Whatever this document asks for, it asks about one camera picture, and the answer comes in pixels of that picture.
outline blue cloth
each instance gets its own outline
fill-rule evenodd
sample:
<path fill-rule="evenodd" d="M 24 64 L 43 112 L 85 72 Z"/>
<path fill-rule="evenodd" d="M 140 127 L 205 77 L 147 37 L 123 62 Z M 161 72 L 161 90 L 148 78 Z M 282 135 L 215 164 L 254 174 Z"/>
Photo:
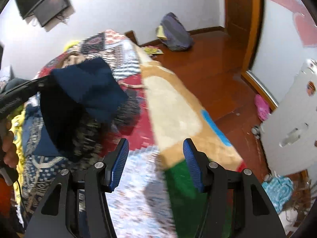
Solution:
<path fill-rule="evenodd" d="M 294 191 L 293 182 L 288 177 L 274 177 L 269 183 L 263 182 L 262 187 L 278 214 Z"/>
<path fill-rule="evenodd" d="M 42 118 L 42 113 L 40 110 L 40 106 L 32 106 L 32 105 L 27 105 L 25 108 L 25 118 L 23 122 L 23 128 L 22 128 L 22 147 L 23 147 L 23 152 L 25 155 L 25 152 L 27 151 L 27 144 L 30 139 L 31 135 L 31 129 L 33 123 L 35 123 L 36 119 Z"/>
<path fill-rule="evenodd" d="M 82 156 L 82 149 L 74 153 L 73 139 L 83 115 L 88 113 L 96 122 L 110 125 L 128 96 L 100 57 L 54 69 L 50 77 L 50 82 L 57 85 L 41 92 L 44 126 L 42 138 L 33 154 L 61 155 L 76 162 Z"/>
<path fill-rule="evenodd" d="M 100 57 L 54 69 L 51 74 L 71 99 L 101 123 L 110 123 L 118 107 L 128 99 Z"/>

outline white wall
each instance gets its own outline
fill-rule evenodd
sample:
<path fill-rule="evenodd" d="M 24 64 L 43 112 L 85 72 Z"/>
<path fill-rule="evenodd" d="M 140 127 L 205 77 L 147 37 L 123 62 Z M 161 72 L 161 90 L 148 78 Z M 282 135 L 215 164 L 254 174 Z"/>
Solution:
<path fill-rule="evenodd" d="M 277 102 L 281 102 L 308 58 L 317 59 L 317 48 L 302 44 L 294 24 L 294 13 L 272 0 L 265 0 L 261 37 L 252 73 Z"/>
<path fill-rule="evenodd" d="M 224 0 L 219 1 L 219 26 L 225 27 L 225 2 Z"/>
<path fill-rule="evenodd" d="M 71 40 L 81 40 L 106 29 L 134 30 L 140 44 L 156 39 L 155 28 L 172 11 L 187 30 L 223 25 L 219 0 L 70 0 L 75 13 L 68 23 L 50 31 L 32 26 L 19 16 L 10 0 L 0 14 L 3 65 L 11 64 L 16 77 L 32 78 Z"/>
<path fill-rule="evenodd" d="M 314 163 L 313 165 L 308 167 L 307 171 L 308 171 L 308 176 L 312 181 L 312 184 L 317 182 L 317 163 Z"/>

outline bed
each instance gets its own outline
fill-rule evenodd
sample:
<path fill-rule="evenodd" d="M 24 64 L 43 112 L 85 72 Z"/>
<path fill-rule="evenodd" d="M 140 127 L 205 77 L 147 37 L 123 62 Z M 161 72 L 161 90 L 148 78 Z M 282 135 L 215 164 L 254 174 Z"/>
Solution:
<path fill-rule="evenodd" d="M 205 194 L 199 194 L 184 161 L 182 143 L 192 138 L 198 150 L 229 170 L 245 168 L 241 156 L 214 124 L 198 99 L 178 77 L 152 60 L 126 36 L 106 30 L 72 46 L 41 69 L 42 77 L 69 53 L 77 59 L 103 58 L 122 88 L 137 101 L 139 117 L 133 126 L 118 131 L 113 125 L 100 140 L 92 135 L 89 156 L 74 163 L 62 156 L 34 154 L 43 125 L 40 111 L 23 112 L 13 131 L 23 132 L 19 154 L 19 180 L 23 201 L 31 215 L 54 176 L 63 168 L 84 169 L 112 151 L 121 137 L 129 140 L 130 151 L 119 186 L 106 194 L 118 237 L 193 237 L 202 213 Z M 39 110 L 39 95 L 28 105 Z M 100 125 L 86 116 L 83 125 L 96 133 Z M 18 193 L 16 201 L 20 203 Z M 18 215 L 25 214 L 18 206 Z"/>

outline finger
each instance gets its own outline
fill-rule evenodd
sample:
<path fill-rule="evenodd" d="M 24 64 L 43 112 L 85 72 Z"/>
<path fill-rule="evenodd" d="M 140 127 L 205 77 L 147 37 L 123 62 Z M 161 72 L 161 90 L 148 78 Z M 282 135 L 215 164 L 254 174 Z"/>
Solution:
<path fill-rule="evenodd" d="M 17 164 L 19 163 L 19 157 L 16 154 L 16 146 L 12 144 L 9 151 L 5 154 L 3 161 L 11 168 L 16 168 Z"/>
<path fill-rule="evenodd" d="M 11 121 L 7 121 L 5 126 L 7 127 L 7 130 L 11 129 L 11 127 L 12 127 Z"/>
<path fill-rule="evenodd" d="M 10 149 L 10 147 L 12 146 L 13 138 L 14 138 L 14 134 L 12 131 L 9 131 L 8 134 L 3 138 L 2 150 L 4 152 L 7 152 Z"/>

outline metal screw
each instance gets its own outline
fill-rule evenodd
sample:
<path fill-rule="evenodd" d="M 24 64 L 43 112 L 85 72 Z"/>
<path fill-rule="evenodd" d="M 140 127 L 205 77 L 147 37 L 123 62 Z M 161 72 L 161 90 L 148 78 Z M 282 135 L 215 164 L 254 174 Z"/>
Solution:
<path fill-rule="evenodd" d="M 218 167 L 218 164 L 216 162 L 210 162 L 209 163 L 209 167 L 210 168 L 217 168 Z"/>
<path fill-rule="evenodd" d="M 243 170 L 244 174 L 246 174 L 247 176 L 250 176 L 252 174 L 252 171 L 250 169 L 245 169 Z"/>
<path fill-rule="evenodd" d="M 63 169 L 63 170 L 61 171 L 61 175 L 65 176 L 65 175 L 68 174 L 68 172 L 69 172 L 68 169 Z"/>
<path fill-rule="evenodd" d="M 103 167 L 103 162 L 97 162 L 95 163 L 96 168 L 102 168 Z"/>

